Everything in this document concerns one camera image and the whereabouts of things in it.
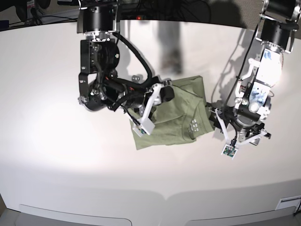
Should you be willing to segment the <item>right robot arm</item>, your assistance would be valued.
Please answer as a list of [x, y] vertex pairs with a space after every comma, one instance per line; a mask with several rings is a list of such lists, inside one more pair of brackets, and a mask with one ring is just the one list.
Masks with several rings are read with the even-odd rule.
[[[92, 112], [107, 107], [121, 108], [130, 120], [140, 126], [142, 121], [129, 110], [143, 110], [174, 99], [170, 80], [161, 81], [153, 76], [148, 63], [139, 51], [120, 34], [120, 3], [117, 0], [80, 0], [77, 32], [85, 35], [80, 42], [80, 73], [78, 101]], [[147, 78], [134, 82], [118, 77], [120, 61], [118, 42], [128, 47], [144, 67]]]

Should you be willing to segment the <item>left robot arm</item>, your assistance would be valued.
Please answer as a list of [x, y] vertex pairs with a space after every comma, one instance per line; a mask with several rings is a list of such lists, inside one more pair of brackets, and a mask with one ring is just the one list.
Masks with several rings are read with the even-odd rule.
[[295, 33], [299, 29], [301, 2], [299, 0], [265, 0], [260, 13], [261, 32], [254, 31], [251, 41], [262, 45], [258, 59], [244, 58], [249, 67], [239, 73], [229, 93], [234, 105], [221, 108], [209, 105], [210, 120], [225, 138], [223, 154], [233, 156], [239, 147], [248, 143], [258, 145], [262, 137], [271, 134], [264, 128], [270, 114], [271, 88], [282, 73], [281, 56], [293, 50]]

